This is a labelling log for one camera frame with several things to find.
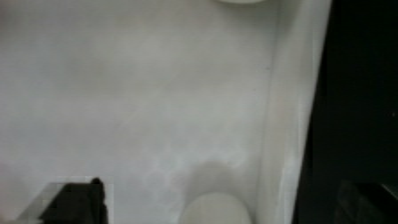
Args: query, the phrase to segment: white wall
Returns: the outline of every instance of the white wall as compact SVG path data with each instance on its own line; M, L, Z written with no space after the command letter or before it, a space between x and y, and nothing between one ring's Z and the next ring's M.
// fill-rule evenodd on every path
M207 191L253 210L276 3L0 1L3 219L81 176L115 224L175 224Z
M282 0L266 110L257 224L291 223L330 0Z

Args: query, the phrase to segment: white surface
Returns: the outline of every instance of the white surface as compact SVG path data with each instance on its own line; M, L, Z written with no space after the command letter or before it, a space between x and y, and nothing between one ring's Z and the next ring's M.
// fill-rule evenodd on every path
M330 0L280 0L257 224L289 224Z
M204 194L182 211L179 224L250 224L239 200L223 193Z
M99 176L109 222L175 224L228 192L255 208L276 1L0 2L0 216Z

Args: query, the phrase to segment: black object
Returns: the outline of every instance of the black object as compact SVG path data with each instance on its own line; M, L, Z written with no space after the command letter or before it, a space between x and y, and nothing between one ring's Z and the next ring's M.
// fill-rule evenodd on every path
M396 0L332 1L294 224L333 223L340 180L398 183L396 27Z
M378 183L342 181L333 224L396 224L398 199Z
M108 224L104 187L99 178L88 184L69 183L38 219L44 224Z

